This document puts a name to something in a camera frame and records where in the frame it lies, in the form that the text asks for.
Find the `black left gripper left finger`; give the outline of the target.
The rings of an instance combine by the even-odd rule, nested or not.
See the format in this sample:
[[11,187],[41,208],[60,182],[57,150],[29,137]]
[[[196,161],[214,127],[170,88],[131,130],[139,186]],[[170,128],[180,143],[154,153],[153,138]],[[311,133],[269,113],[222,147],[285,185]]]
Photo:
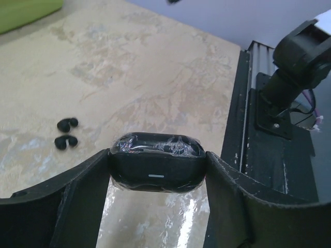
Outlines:
[[109,151],[1,199],[1,247],[96,247]]

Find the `black earbud charging case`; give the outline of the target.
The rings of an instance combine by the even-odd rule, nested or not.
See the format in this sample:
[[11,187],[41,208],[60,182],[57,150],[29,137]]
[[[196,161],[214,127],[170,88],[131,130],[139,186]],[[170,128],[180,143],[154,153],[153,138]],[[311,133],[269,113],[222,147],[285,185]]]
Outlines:
[[109,149],[110,174],[119,188],[186,193],[206,174],[206,154],[189,136],[132,132]]

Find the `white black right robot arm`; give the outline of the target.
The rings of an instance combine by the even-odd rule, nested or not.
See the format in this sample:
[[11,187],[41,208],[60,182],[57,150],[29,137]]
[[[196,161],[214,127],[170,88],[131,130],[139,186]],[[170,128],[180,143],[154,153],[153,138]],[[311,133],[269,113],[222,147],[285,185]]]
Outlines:
[[313,92],[330,72],[330,33],[318,20],[305,21],[276,46],[277,70],[256,77],[256,128],[287,140],[292,139],[291,113],[314,114]]

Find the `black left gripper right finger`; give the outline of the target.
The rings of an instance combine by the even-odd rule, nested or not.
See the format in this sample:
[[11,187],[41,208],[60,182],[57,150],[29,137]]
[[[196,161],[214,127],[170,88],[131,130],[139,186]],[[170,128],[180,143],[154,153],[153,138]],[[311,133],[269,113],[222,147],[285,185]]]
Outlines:
[[330,203],[273,190],[206,153],[217,247],[330,247]]

